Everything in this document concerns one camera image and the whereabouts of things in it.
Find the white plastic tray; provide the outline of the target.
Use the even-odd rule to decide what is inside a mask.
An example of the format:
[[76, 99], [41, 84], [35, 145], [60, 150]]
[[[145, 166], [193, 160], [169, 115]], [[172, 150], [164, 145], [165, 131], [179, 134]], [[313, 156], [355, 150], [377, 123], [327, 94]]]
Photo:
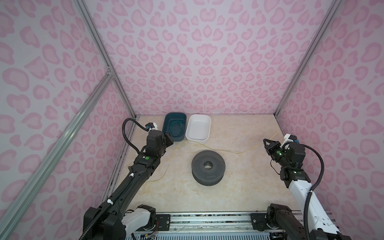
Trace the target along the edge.
[[208, 115], [191, 115], [186, 130], [187, 140], [204, 145], [210, 137], [211, 122], [212, 119]]

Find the dark grey cable spool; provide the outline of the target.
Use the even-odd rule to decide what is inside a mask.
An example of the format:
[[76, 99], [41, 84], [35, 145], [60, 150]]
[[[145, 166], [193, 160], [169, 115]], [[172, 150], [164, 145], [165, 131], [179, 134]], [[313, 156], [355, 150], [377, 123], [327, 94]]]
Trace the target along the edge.
[[214, 186], [223, 179], [226, 163], [220, 154], [206, 150], [194, 156], [191, 168], [197, 183], [203, 186]]

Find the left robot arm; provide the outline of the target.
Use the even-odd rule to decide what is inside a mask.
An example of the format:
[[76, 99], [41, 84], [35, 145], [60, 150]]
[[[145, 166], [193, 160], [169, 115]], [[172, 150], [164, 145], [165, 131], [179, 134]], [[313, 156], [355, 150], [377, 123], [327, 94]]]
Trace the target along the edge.
[[140, 205], [131, 213], [127, 213], [127, 208], [173, 143], [170, 133], [149, 131], [147, 144], [129, 167], [123, 182], [99, 207], [86, 211], [81, 240], [124, 240], [140, 228], [151, 230], [156, 226], [155, 208]]

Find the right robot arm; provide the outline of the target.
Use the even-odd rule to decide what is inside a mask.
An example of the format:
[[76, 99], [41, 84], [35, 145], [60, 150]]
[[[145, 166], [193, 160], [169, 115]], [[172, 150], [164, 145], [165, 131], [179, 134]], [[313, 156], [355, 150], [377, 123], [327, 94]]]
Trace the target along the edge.
[[[281, 229], [286, 240], [349, 240], [328, 217], [315, 194], [325, 173], [321, 155], [314, 148], [300, 144], [294, 135], [286, 135], [283, 143], [264, 139], [263, 144], [271, 160], [280, 165], [280, 179], [296, 199], [303, 221], [288, 206], [270, 204], [265, 215], [251, 214], [253, 229], [260, 232]], [[303, 169], [306, 150], [312, 151], [320, 161], [321, 171], [315, 183]]]

